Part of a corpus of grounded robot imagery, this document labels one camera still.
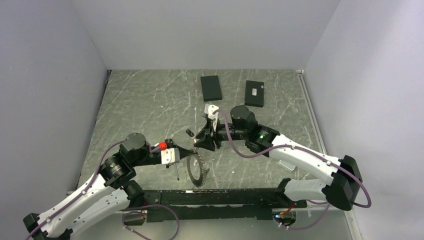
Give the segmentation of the black key tag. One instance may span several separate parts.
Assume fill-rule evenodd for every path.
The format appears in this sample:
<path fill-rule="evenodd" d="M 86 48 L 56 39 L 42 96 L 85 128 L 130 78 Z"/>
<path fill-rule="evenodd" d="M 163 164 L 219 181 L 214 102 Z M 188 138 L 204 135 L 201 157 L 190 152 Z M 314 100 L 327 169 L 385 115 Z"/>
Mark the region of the black key tag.
<path fill-rule="evenodd" d="M 195 134 L 190 130 L 190 129 L 187 129 L 186 131 L 185 131 L 186 133 L 187 133 L 187 135 L 189 136 L 189 137 L 191 137 L 191 138 L 193 138 L 194 136 L 195 136 Z"/>

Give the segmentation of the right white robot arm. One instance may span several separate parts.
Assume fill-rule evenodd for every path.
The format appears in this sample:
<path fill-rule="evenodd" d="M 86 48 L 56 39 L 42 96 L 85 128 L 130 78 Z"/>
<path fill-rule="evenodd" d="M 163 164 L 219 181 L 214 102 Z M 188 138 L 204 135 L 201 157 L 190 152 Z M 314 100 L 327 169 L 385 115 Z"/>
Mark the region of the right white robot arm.
<path fill-rule="evenodd" d="M 231 109 L 231 122 L 224 111 L 213 104 L 204 108 L 206 123 L 196 135 L 195 147 L 215 151 L 228 141 L 245 159 L 265 156 L 281 160 L 313 175 L 313 179 L 282 180 L 275 194 L 276 203 L 287 208 L 297 201 L 325 201 L 350 211 L 354 206 L 369 208 L 371 198 L 355 158 L 320 153 L 289 139 L 276 129 L 262 125 L 244 105 Z"/>

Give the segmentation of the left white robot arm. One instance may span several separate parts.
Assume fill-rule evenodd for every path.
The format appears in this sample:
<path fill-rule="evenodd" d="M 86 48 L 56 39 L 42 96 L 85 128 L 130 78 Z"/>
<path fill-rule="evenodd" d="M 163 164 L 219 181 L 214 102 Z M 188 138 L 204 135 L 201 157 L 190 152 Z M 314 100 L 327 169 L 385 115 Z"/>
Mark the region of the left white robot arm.
<path fill-rule="evenodd" d="M 142 133 L 131 133 L 105 150 L 94 173 L 73 193 L 45 212 L 24 217 L 26 239 L 69 240 L 116 211 L 139 209 L 146 200 L 134 180 L 136 167 L 169 167 L 196 154 L 172 139 L 151 146 Z"/>

